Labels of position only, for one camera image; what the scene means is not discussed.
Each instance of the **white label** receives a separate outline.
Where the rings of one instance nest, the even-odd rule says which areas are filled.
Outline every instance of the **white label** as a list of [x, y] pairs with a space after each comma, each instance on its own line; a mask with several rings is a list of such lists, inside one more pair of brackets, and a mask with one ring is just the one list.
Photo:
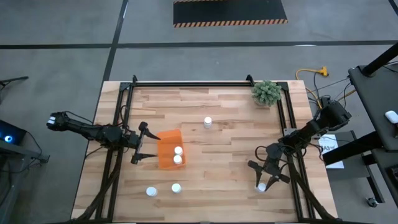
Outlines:
[[[338, 148], [336, 136], [334, 134], [324, 134], [319, 140], [319, 145], [322, 146], [322, 155]], [[344, 169], [343, 161], [335, 162], [326, 166], [327, 169]]]

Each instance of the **wooden table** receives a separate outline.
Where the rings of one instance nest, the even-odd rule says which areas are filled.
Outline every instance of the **wooden table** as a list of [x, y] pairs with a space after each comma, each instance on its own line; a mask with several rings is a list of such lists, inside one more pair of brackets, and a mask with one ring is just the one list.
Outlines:
[[[120, 82], [105, 82], [95, 123], [113, 120]], [[312, 118], [303, 81], [288, 81], [298, 128]], [[255, 173], [247, 166], [257, 161], [254, 150], [282, 136], [278, 110], [257, 106], [248, 87], [134, 88], [129, 126], [137, 131], [145, 121], [152, 133], [180, 129], [187, 166], [182, 170], [158, 170], [157, 157], [130, 163], [133, 150], [123, 156], [114, 222], [281, 222], [297, 221], [290, 184], [279, 182], [267, 192], [254, 189]], [[289, 124], [287, 108], [286, 121]], [[203, 127], [213, 118], [211, 129]], [[90, 142], [87, 153], [99, 147]], [[156, 154], [153, 139], [145, 138], [141, 153]], [[81, 173], [72, 217], [78, 217], [100, 190], [106, 150], [86, 159]], [[311, 190], [334, 216], [336, 208], [318, 151], [308, 147], [305, 156]], [[262, 182], [269, 175], [264, 173]], [[179, 183], [182, 193], [171, 186]], [[146, 188], [158, 189], [148, 197]], [[305, 200], [301, 193], [303, 210]]]

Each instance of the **potted plant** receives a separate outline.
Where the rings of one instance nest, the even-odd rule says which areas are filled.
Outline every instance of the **potted plant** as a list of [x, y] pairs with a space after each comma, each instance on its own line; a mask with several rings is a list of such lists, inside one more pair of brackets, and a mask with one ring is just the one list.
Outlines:
[[272, 106], [280, 100], [281, 87], [271, 81], [262, 81], [254, 84], [252, 97], [254, 102], [261, 106]]

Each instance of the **orange container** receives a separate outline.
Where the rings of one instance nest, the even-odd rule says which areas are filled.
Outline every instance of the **orange container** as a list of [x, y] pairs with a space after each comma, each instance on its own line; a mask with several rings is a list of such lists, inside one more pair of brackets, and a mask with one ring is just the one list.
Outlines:
[[[179, 129], [172, 130], [172, 131], [162, 131], [157, 133], [161, 140], [157, 142], [157, 157], [159, 158], [159, 168], [160, 169], [167, 169], [167, 170], [174, 170], [180, 167], [185, 166], [187, 163], [185, 154], [187, 153], [187, 149], [184, 148], [182, 142], [182, 135]], [[182, 147], [182, 163], [175, 164], [174, 163], [174, 148], [177, 146]]]

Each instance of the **gray floor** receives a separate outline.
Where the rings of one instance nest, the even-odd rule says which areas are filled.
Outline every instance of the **gray floor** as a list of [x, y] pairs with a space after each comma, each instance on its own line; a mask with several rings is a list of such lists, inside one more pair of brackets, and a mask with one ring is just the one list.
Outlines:
[[[398, 35], [398, 17], [387, 0], [283, 0], [286, 26], [172, 28], [172, 1], [130, 0], [121, 42], [390, 40]], [[96, 44], [112, 41], [121, 0], [0, 0], [1, 44]], [[110, 80], [291, 80], [300, 68], [327, 66], [330, 76], [317, 76], [318, 87], [345, 78], [388, 45], [332, 47], [225, 47], [183, 49], [119, 49]], [[50, 162], [27, 175], [12, 214], [12, 223], [48, 223], [70, 217], [87, 141], [73, 133], [45, 127], [53, 111], [70, 110], [93, 118], [109, 49], [0, 50], [0, 78], [28, 75], [2, 93], [0, 118], [29, 130]], [[300, 78], [313, 89], [313, 74]], [[348, 81], [323, 89], [336, 96]], [[353, 115], [343, 130], [362, 136], [373, 130], [357, 95], [347, 98]], [[339, 217], [369, 223], [395, 223], [397, 207], [380, 173], [376, 179], [386, 199], [369, 208], [366, 179], [330, 184]]]

